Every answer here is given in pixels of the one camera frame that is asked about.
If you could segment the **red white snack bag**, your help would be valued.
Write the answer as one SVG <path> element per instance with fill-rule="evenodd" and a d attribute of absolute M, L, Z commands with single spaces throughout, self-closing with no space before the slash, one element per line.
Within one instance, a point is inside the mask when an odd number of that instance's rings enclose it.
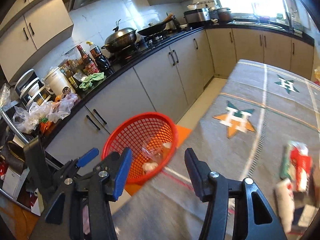
<path fill-rule="evenodd" d="M 307 145 L 302 142 L 288 141 L 281 160 L 280 179 L 289 179 L 293 191 L 307 192 L 312 168 L 312 158 Z"/>

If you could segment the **crumpled clear plastic bags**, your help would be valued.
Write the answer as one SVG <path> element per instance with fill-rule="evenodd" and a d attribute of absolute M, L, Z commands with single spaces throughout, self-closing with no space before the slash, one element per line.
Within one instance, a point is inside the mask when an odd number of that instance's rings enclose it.
<path fill-rule="evenodd" d="M 77 100 L 77 94 L 69 93 L 59 102 L 47 101 L 41 106 L 33 102 L 28 111 L 15 107 L 12 122 L 20 132 L 30 134 L 43 120 L 55 124 L 69 116 Z"/>

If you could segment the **black frying pan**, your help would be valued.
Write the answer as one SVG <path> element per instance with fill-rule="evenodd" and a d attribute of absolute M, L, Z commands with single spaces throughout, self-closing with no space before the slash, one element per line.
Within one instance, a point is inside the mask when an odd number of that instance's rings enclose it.
<path fill-rule="evenodd" d="M 169 23 L 170 21 L 172 21 L 172 18 L 174 17 L 173 14 L 170 14 L 167 16 L 167 18 L 162 21 L 159 22 L 157 24 L 151 25 L 147 28 L 144 28 L 140 31 L 138 31 L 139 35 L 141 36 L 152 36 L 155 35 L 156 33 L 160 33 L 161 31 L 163 31 L 167 25 L 167 23 Z"/>

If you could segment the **grey patterned tablecloth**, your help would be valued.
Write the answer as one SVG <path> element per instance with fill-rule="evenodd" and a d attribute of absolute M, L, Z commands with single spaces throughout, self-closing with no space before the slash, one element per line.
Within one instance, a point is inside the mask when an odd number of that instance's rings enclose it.
<path fill-rule="evenodd" d="M 198 239 L 207 204 L 184 163 L 191 147 L 228 179 L 251 177 L 272 207 L 289 141 L 319 160 L 319 86 L 280 68 L 240 60 L 221 93 L 164 170 L 113 215 L 119 239 Z"/>

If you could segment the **red plastic mesh basket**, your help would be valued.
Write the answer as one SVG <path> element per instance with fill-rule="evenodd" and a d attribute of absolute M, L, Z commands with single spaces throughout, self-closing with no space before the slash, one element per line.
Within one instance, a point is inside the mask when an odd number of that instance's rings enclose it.
<path fill-rule="evenodd" d="M 132 151 L 132 163 L 127 185 L 143 185 L 157 175 L 174 156 L 178 143 L 178 131 L 174 122 L 166 115 L 146 112 L 135 115 L 120 124 L 104 144 L 101 159 L 111 152 L 121 153 L 128 147 Z M 161 159 L 151 172 L 145 172 L 143 165 L 151 160 L 147 150 L 160 150 Z"/>

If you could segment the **dark soy sauce bottle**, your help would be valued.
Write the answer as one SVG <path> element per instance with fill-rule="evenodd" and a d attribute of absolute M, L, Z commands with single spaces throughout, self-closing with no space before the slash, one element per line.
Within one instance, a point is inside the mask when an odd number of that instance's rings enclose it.
<path fill-rule="evenodd" d="M 101 52 L 99 46 L 91 41 L 87 41 L 86 43 L 89 45 L 89 51 L 97 64 L 97 68 L 101 72 L 104 72 L 107 76 L 112 75 L 114 71 L 111 67 L 111 64 L 108 58 Z"/>

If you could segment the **silver rice cooker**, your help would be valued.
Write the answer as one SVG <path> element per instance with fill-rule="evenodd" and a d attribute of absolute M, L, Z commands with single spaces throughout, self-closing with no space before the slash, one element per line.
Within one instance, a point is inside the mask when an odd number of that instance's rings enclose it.
<path fill-rule="evenodd" d="M 188 25 L 200 24 L 210 21 L 209 9 L 200 8 L 184 12 L 184 18 Z"/>

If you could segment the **steel wok with lid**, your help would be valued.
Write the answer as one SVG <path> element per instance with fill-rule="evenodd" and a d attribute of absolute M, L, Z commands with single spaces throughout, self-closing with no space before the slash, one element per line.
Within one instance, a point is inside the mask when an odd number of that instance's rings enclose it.
<path fill-rule="evenodd" d="M 111 54 L 135 44 L 137 40 L 136 29 L 130 27 L 119 29 L 120 21 L 121 19 L 116 22 L 116 27 L 113 29 L 114 33 L 105 40 L 105 44 L 101 47 Z"/>

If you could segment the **red label sauce bottle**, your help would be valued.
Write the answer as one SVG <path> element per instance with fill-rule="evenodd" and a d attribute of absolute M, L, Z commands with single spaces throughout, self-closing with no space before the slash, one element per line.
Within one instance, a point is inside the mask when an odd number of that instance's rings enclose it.
<path fill-rule="evenodd" d="M 84 51 L 81 45 L 76 46 L 80 55 L 82 62 L 85 66 L 86 73 L 88 75 L 99 73 L 99 69 L 97 68 L 95 62 L 91 59 L 91 57 Z"/>

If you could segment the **white small bottle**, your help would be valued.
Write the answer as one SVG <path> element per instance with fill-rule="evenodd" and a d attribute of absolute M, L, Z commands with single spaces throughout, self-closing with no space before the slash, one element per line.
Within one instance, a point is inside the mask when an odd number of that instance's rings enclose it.
<path fill-rule="evenodd" d="M 294 218 L 295 201 L 292 189 L 293 186 L 289 178 L 280 181 L 274 189 L 278 213 L 285 233 L 291 231 Z"/>

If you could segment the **green cloth rag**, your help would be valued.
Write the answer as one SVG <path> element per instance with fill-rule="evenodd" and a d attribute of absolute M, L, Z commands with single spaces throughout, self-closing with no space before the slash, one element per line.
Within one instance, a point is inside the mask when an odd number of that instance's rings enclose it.
<path fill-rule="evenodd" d="M 90 74 L 82 80 L 82 83 L 80 84 L 79 88 L 83 91 L 88 90 L 90 87 L 93 86 L 93 82 L 103 80 L 104 77 L 104 73 Z"/>

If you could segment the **white electric kettle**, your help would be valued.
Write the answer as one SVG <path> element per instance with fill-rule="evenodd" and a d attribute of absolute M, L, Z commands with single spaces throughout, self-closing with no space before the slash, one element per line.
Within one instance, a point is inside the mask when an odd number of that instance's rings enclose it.
<path fill-rule="evenodd" d="M 52 68 L 42 79 L 43 84 L 51 90 L 56 96 L 63 93 L 63 89 L 68 87 L 72 93 L 75 93 L 73 86 L 69 83 L 67 77 L 60 71 L 59 67 Z"/>

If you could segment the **dark cooking pot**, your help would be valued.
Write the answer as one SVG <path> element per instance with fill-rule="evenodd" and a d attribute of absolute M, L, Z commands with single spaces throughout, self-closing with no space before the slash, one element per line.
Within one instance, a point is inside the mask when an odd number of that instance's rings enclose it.
<path fill-rule="evenodd" d="M 217 9 L 217 15 L 219 18 L 219 22 L 229 23 L 233 21 L 233 14 L 230 8 Z"/>

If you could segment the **white dish rack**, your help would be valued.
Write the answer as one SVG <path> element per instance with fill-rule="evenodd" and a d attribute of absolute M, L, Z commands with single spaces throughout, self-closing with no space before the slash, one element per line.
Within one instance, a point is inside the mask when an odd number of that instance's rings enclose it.
<path fill-rule="evenodd" d="M 18 79 L 14 89 L 27 110 L 33 102 L 40 106 L 51 98 L 51 94 L 33 69 L 26 71 Z"/>

